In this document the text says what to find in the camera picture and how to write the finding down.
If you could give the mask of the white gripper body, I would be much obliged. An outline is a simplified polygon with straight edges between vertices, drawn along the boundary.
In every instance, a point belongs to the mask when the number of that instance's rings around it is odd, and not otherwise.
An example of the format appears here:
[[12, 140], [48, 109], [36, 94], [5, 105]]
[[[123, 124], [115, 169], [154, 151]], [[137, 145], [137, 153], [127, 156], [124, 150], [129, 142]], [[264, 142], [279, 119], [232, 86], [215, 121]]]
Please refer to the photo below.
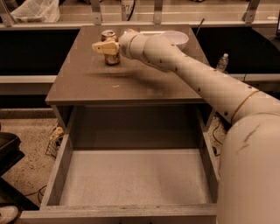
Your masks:
[[140, 60], [143, 56], [146, 37], [135, 30], [127, 29], [119, 38], [119, 50], [123, 57]]

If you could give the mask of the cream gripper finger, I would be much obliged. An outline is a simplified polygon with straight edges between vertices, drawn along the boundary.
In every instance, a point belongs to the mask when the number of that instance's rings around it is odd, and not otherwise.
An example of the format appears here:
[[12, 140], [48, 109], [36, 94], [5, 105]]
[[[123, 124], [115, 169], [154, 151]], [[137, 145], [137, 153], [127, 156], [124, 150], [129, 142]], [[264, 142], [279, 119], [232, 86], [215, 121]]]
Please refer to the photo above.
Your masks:
[[92, 44], [92, 49], [97, 53], [108, 55], [117, 55], [119, 53], [119, 46], [115, 41], [103, 41]]

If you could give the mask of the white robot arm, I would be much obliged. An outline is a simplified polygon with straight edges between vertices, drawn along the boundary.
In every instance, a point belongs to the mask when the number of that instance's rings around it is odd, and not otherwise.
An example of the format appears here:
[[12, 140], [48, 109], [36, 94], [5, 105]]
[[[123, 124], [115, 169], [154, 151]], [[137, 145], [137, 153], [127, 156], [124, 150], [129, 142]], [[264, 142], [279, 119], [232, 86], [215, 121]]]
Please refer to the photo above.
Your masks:
[[183, 32], [131, 29], [92, 45], [174, 72], [231, 123], [220, 154], [217, 224], [280, 224], [280, 101], [184, 54], [185, 47]]

